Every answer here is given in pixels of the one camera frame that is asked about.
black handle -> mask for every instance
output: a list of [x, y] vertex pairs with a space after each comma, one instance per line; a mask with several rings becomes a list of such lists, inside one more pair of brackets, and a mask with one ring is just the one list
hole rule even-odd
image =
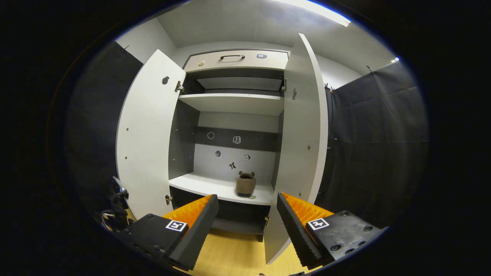
[[245, 58], [246, 56], [245, 55], [223, 55], [220, 57], [220, 59], [223, 59], [224, 57], [227, 57], [227, 56], [240, 56], [242, 58]]

white cabinet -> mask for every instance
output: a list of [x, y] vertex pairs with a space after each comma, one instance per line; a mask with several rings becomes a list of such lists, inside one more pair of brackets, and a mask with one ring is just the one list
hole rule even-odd
[[[274, 85], [265, 89], [267, 82]], [[179, 84], [184, 94], [175, 91]], [[198, 122], [199, 114], [207, 120]], [[224, 120], [211, 128], [220, 114]], [[251, 128], [254, 122], [241, 121], [247, 118], [266, 123]], [[279, 127], [271, 130], [276, 120]], [[214, 227], [264, 234], [270, 263], [289, 244], [276, 210], [277, 193], [313, 203], [324, 170], [327, 107], [319, 65], [303, 34], [290, 55], [266, 50], [204, 53], [191, 56], [184, 70], [157, 50], [130, 87], [116, 139], [119, 178], [137, 219], [148, 213], [162, 216], [197, 196], [216, 193], [222, 215]], [[235, 193], [239, 170], [256, 172], [251, 197]], [[166, 195], [173, 201], [166, 201]], [[264, 217], [269, 217], [266, 227]]]

fluorescent light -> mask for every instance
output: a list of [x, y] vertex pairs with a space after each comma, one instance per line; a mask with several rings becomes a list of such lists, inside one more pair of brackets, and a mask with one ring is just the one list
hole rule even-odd
[[326, 17], [327, 19], [331, 19], [334, 22], [341, 24], [345, 27], [347, 27], [348, 24], [351, 23], [351, 21], [346, 19], [344, 16], [342, 16], [338, 13], [335, 13], [335, 12], [331, 11], [330, 9], [324, 7], [324, 6], [321, 6], [319, 4], [316, 4], [316, 3], [313, 3], [313, 2], [310, 2], [307, 0], [271, 0], [271, 1], [290, 4], [293, 6], [300, 7], [302, 9], [306, 9], [306, 10], [311, 11], [311, 12], [315, 12], [315, 13], [322, 15], [322, 16]]

black curtain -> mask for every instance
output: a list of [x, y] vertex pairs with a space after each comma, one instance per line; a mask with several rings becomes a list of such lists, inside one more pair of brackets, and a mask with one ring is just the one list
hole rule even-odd
[[81, 75], [67, 107], [65, 157], [81, 201], [94, 215], [109, 209], [119, 114], [142, 65], [112, 42]]
[[383, 228], [408, 208], [429, 131], [419, 88], [402, 63], [327, 92], [329, 141], [316, 205]]

brown pot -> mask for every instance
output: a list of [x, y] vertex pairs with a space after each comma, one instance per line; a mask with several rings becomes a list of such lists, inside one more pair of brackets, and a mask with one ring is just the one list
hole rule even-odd
[[254, 178], [254, 172], [242, 173], [239, 171], [239, 178], [237, 178], [236, 192], [239, 196], [251, 196], [254, 188], [256, 187], [256, 178]]

